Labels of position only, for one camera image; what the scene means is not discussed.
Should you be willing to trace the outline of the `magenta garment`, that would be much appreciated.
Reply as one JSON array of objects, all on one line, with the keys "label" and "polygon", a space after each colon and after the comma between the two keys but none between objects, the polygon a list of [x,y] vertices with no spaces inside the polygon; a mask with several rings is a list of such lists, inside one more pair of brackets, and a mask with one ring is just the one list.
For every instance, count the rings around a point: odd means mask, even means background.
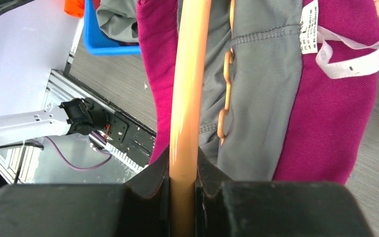
[{"label": "magenta garment", "polygon": [[312,54],[301,52],[301,62],[299,88],[271,180],[344,184],[376,100],[378,73],[330,79]]}]

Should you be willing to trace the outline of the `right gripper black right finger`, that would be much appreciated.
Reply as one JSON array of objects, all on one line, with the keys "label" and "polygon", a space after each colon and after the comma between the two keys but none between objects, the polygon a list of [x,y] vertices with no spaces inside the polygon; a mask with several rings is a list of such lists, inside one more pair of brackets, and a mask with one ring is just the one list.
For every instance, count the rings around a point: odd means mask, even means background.
[{"label": "right gripper black right finger", "polygon": [[333,182],[234,181],[198,153],[198,237],[371,237],[351,192]]}]

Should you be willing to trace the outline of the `grey garment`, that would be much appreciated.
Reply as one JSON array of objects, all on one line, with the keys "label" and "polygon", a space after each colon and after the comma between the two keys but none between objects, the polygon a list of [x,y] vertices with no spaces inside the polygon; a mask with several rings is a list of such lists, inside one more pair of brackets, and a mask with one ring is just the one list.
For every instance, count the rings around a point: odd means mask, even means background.
[{"label": "grey garment", "polygon": [[[103,0],[101,31],[137,41],[152,89],[157,136],[152,160],[170,137],[181,0]],[[233,180],[269,181],[299,88],[301,0],[214,0],[209,16],[199,146]]]}]

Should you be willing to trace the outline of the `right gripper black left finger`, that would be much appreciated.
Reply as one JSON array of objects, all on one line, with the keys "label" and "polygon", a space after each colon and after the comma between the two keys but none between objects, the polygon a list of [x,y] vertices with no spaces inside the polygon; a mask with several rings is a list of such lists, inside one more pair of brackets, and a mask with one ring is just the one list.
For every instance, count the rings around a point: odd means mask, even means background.
[{"label": "right gripper black left finger", "polygon": [[169,152],[124,184],[0,189],[0,237],[165,237]]}]

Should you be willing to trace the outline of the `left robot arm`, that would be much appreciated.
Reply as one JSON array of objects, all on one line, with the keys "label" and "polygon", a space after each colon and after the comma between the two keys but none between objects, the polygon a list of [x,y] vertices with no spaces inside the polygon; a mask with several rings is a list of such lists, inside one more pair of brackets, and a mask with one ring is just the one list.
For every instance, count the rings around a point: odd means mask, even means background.
[{"label": "left robot arm", "polygon": [[0,147],[44,136],[88,135],[109,123],[107,110],[96,108],[90,98],[75,98],[39,111],[0,116]]}]

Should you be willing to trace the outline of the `wooden hanger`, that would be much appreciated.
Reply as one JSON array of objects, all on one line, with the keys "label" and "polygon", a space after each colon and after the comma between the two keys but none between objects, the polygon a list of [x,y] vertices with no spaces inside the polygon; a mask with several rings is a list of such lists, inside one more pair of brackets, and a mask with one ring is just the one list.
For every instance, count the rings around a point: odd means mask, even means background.
[{"label": "wooden hanger", "polygon": [[212,2],[185,0],[178,37],[171,110],[169,177],[170,235],[194,237],[196,181],[200,180],[199,124],[205,54]]}]

